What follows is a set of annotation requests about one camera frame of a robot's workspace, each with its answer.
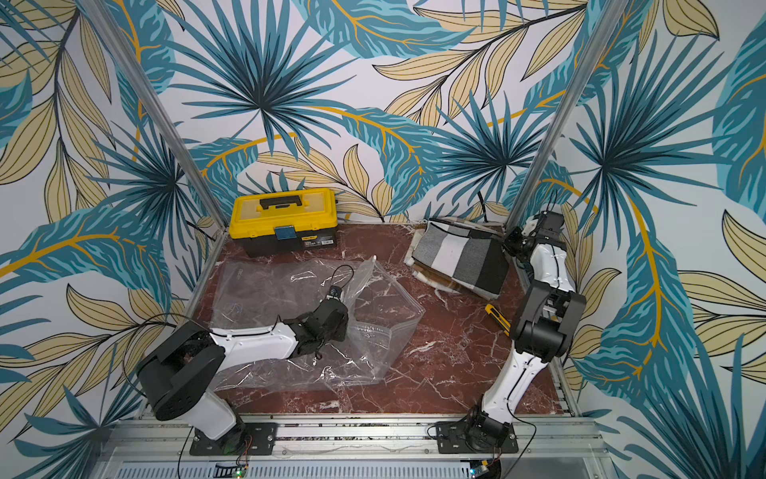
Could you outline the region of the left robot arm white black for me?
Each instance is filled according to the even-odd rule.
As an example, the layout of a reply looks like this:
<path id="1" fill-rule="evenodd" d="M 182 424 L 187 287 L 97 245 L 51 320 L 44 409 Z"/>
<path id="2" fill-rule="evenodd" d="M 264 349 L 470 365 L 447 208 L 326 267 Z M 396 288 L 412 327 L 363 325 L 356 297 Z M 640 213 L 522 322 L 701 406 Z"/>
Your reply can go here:
<path id="1" fill-rule="evenodd" d="M 270 327 L 208 329 L 188 321 L 174 330 L 137 366 L 137 377 L 159 421 L 181 419 L 205 439 L 233 447 L 243 422 L 211 389 L 217 374 L 262 360 L 318 355 L 331 341 L 343 341 L 347 306 L 325 297 L 315 309 Z"/>

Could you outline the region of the clear plastic vacuum bag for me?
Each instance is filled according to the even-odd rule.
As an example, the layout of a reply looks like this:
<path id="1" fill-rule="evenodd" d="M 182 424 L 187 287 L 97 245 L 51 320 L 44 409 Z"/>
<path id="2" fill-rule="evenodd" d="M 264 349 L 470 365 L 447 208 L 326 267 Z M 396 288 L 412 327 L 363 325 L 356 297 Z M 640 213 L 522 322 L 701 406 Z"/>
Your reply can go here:
<path id="1" fill-rule="evenodd" d="M 227 349 L 213 388 L 379 383 L 424 313 L 375 257 L 229 263 L 211 307 L 213 337 Z"/>

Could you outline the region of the beige plaid blanket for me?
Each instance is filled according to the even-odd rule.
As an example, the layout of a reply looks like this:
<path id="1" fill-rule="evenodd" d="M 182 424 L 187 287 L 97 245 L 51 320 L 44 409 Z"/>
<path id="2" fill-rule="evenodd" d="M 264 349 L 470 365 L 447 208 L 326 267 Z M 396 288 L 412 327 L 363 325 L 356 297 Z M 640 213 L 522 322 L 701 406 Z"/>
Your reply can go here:
<path id="1" fill-rule="evenodd" d="M 465 239 L 449 231 L 447 223 L 430 221 L 426 227 L 415 231 L 404 263 L 408 267 L 418 263 L 454 279 L 460 251 L 465 243 Z"/>

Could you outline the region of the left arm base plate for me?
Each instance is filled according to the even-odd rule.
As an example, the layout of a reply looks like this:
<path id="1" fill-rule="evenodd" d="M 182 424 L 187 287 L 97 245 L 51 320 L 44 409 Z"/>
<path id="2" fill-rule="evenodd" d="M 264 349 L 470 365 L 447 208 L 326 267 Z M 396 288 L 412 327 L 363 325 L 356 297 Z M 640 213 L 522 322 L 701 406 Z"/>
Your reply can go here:
<path id="1" fill-rule="evenodd" d="M 191 456 L 269 456 L 273 452 L 278 425 L 273 422 L 237 423 L 220 439 L 209 439 L 195 430 Z"/>

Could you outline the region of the tan blanket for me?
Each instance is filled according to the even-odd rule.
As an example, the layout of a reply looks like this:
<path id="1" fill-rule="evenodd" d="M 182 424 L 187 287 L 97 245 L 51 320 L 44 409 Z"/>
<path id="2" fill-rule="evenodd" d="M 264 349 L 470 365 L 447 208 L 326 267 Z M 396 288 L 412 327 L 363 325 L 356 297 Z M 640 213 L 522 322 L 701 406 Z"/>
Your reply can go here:
<path id="1" fill-rule="evenodd" d="M 418 279 L 418 281 L 421 281 L 421 283 L 430 285 L 430 287 L 437 289 L 437 291 L 445 291 L 445 293 L 460 293 L 461 295 L 474 295 L 474 297 L 480 297 L 481 299 L 486 299 L 487 301 L 496 299 L 496 297 L 491 297 L 488 295 L 488 293 L 469 289 L 466 287 L 466 285 L 461 285 L 458 283 L 458 281 L 454 281 L 454 279 L 446 277 L 446 275 L 442 275 L 442 273 L 438 273 L 438 271 L 433 271 L 428 267 L 424 267 L 424 265 L 415 263 L 415 265 L 412 265 L 411 269 L 415 279 Z"/>

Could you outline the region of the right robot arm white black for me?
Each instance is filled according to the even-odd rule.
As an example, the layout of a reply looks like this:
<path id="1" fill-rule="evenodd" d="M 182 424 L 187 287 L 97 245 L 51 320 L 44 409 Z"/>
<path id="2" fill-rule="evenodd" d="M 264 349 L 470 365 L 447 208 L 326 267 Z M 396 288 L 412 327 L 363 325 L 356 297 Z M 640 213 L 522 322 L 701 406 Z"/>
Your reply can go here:
<path id="1" fill-rule="evenodd" d="M 540 371 L 570 349 L 584 315 L 586 299 L 566 268 L 564 224 L 563 214 L 543 211 L 509 237 L 511 253 L 531 267 L 533 278 L 512 322 L 509 360 L 467 418 L 466 435 L 477 447 L 503 446 L 527 389 Z"/>

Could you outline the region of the grey white plaid blanket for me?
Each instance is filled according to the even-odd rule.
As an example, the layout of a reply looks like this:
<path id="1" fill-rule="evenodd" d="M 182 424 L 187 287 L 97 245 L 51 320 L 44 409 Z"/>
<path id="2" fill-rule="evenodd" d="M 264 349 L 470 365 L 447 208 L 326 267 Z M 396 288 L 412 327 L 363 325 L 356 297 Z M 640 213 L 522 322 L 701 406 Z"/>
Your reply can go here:
<path id="1" fill-rule="evenodd" d="M 447 223 L 453 235 L 466 240 L 460 251 L 454 280 L 498 299 L 510 267 L 502 238 L 494 231 L 474 225 L 437 220 Z"/>

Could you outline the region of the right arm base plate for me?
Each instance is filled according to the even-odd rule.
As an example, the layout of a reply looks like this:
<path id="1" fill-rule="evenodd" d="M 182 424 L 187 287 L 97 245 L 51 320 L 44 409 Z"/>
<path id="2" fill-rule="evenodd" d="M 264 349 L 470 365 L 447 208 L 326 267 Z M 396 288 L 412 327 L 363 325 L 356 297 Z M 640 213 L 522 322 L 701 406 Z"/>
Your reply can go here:
<path id="1" fill-rule="evenodd" d="M 520 450 L 512 425 L 490 418 L 440 421 L 435 435 L 441 454 L 513 454 Z"/>

